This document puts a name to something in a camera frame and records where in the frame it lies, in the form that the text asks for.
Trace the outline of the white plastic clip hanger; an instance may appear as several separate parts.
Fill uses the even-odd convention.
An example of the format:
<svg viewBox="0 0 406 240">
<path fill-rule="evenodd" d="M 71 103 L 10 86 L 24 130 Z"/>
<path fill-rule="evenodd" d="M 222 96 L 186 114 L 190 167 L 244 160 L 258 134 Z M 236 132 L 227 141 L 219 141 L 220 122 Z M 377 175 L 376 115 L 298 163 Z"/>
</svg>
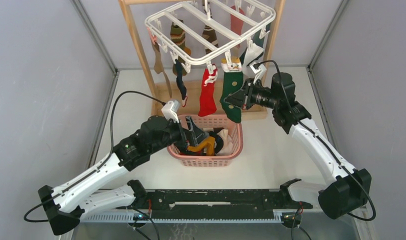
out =
<svg viewBox="0 0 406 240">
<path fill-rule="evenodd" d="M 223 70 L 238 72 L 242 65 L 233 59 L 231 50 L 246 44 L 250 57 L 245 57 L 244 64 L 250 64 L 256 57 L 264 53 L 257 43 L 263 41 L 270 32 L 267 27 L 277 16 L 276 11 L 257 1 L 247 1 L 246 12 L 242 12 L 241 1 L 235 1 L 234 7 L 229 7 L 219 0 L 204 1 L 204 10 L 199 10 L 193 1 L 181 1 L 167 7 L 145 19 L 152 40 L 166 53 L 170 53 L 174 63 L 179 62 L 189 73 L 192 66 L 206 65 L 209 73 L 215 71 L 213 59 L 223 55 L 225 63 Z M 201 33 L 187 26 L 175 14 L 176 10 L 185 10 L 202 22 Z M 192 37 L 204 46 L 205 53 L 200 57 L 192 57 L 185 44 L 186 37 Z"/>
</svg>

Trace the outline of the black patterned sock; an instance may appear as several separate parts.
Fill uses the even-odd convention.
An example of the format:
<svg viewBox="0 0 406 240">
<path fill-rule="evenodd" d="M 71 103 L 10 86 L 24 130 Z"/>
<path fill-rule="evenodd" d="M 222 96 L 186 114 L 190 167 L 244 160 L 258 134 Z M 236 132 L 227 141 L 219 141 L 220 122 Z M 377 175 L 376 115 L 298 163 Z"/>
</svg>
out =
<svg viewBox="0 0 406 240">
<path fill-rule="evenodd" d="M 218 154 L 224 147 L 224 140 L 223 138 L 219 135 L 219 131 L 215 132 L 213 130 L 209 130 L 205 132 L 208 134 L 209 137 L 214 138 L 214 154 Z"/>
</svg>

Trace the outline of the red fuzzy sock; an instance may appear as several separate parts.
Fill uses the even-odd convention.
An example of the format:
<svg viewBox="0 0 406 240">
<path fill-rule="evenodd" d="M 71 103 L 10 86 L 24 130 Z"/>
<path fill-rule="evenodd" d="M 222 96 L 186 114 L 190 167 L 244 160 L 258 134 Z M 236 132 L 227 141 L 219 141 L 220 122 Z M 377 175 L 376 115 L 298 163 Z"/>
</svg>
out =
<svg viewBox="0 0 406 240">
<path fill-rule="evenodd" d="M 209 73 L 208 69 L 204 70 L 201 80 L 201 93 L 199 97 L 199 117 L 205 117 L 214 114 L 217 111 L 214 100 L 215 83 L 218 78 L 218 68 L 212 64 L 213 73 Z"/>
</svg>

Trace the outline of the mustard yellow sock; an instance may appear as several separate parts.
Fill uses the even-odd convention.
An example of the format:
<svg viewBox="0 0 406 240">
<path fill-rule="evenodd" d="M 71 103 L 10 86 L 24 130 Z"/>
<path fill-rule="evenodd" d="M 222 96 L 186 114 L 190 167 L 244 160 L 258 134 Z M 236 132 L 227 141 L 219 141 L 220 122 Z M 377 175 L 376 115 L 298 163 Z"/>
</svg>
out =
<svg viewBox="0 0 406 240">
<path fill-rule="evenodd" d="M 191 146 L 191 145 L 188 146 L 187 150 L 194 154 L 202 154 L 205 152 L 206 156 L 214 156 L 215 155 L 215 143 L 216 143 L 216 139 L 212 136 L 209 136 L 206 139 L 204 139 L 197 146 Z"/>
</svg>

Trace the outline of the white sock front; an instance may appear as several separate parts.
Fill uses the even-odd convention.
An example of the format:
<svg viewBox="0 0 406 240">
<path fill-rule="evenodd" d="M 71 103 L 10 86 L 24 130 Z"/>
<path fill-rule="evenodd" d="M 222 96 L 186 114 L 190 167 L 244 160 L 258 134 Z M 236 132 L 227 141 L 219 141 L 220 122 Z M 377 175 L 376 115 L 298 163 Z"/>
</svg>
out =
<svg viewBox="0 0 406 240">
<path fill-rule="evenodd" d="M 229 130 L 228 129 L 222 129 L 219 133 L 218 133 L 222 139 L 224 140 L 224 147 L 222 148 L 222 150 L 217 154 L 218 156 L 229 156 L 233 153 L 233 139 L 232 137 L 229 135 Z"/>
</svg>

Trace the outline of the pink plastic laundry basket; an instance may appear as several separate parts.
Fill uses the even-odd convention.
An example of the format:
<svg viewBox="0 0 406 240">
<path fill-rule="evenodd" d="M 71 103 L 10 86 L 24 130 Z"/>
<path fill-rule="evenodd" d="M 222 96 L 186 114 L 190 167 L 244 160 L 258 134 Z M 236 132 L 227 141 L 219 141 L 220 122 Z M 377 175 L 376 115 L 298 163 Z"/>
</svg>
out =
<svg viewBox="0 0 406 240">
<path fill-rule="evenodd" d="M 171 145 L 167 148 L 169 154 L 187 167 L 225 167 L 232 159 L 237 157 L 243 149 L 243 131 L 240 123 L 235 123 L 225 114 L 212 114 L 208 116 L 190 115 L 197 127 L 204 131 L 213 130 L 223 140 L 222 149 L 216 151 L 214 156 L 206 156 L 206 152 L 199 152 L 197 156 L 181 153 L 178 148 Z"/>
</svg>

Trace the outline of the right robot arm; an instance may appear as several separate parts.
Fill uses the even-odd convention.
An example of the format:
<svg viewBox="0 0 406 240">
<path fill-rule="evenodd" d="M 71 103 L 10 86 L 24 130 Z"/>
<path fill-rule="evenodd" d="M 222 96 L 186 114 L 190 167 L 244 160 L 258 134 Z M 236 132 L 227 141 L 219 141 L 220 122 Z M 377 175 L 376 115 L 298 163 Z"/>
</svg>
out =
<svg viewBox="0 0 406 240">
<path fill-rule="evenodd" d="M 296 101 L 296 85 L 286 72 L 273 75 L 271 86 L 260 80 L 247 79 L 243 86 L 229 93 L 223 100 L 234 107 L 248 110 L 254 105 L 272 109 L 274 121 L 286 134 L 295 139 L 318 167 L 324 184 L 308 183 L 301 179 L 286 182 L 281 187 L 280 203 L 293 208 L 299 202 L 318 206 L 335 220 L 370 204 L 372 216 L 377 212 L 369 195 L 372 176 L 365 169 L 358 170 L 348 162 L 323 136 L 308 110 Z"/>
</svg>

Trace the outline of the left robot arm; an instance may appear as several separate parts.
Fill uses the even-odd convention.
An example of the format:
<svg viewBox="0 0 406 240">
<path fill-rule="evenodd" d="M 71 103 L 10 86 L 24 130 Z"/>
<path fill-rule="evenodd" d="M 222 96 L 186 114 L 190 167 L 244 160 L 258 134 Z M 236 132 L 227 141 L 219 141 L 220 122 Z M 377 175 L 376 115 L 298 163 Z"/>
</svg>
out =
<svg viewBox="0 0 406 240">
<path fill-rule="evenodd" d="M 148 196 L 139 180 L 130 180 L 113 190 L 96 191 L 148 162 L 152 154 L 168 146 L 196 147 L 210 136 L 190 116 L 185 119 L 187 128 L 172 119 L 151 116 L 140 129 L 122 139 L 102 160 L 74 179 L 57 187 L 41 187 L 38 195 L 53 234 L 63 235 L 87 217 L 106 210 L 144 207 Z"/>
</svg>

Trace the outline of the green dotted sock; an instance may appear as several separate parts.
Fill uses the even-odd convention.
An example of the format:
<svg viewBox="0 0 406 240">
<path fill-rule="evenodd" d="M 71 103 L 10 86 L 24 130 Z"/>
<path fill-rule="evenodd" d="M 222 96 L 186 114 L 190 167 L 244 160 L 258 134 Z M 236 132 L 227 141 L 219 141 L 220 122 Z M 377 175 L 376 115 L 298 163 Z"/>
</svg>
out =
<svg viewBox="0 0 406 240">
<path fill-rule="evenodd" d="M 242 110 L 239 107 L 226 103 L 225 98 L 238 91 L 244 82 L 241 60 L 237 56 L 231 57 L 231 64 L 227 63 L 225 58 L 221 59 L 221 68 L 223 70 L 223 85 L 220 104 L 227 118 L 234 123 L 241 123 Z"/>
</svg>

